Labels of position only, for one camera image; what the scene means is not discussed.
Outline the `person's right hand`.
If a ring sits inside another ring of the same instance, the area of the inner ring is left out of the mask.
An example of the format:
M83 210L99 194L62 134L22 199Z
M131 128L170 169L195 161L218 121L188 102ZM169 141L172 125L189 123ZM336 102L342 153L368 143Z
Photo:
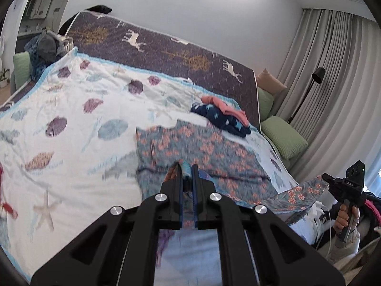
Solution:
M352 206L352 215L348 215L349 209L342 203L338 216L335 219L334 229L337 233L341 233L344 228L348 228L353 231L360 220L360 211L356 206Z

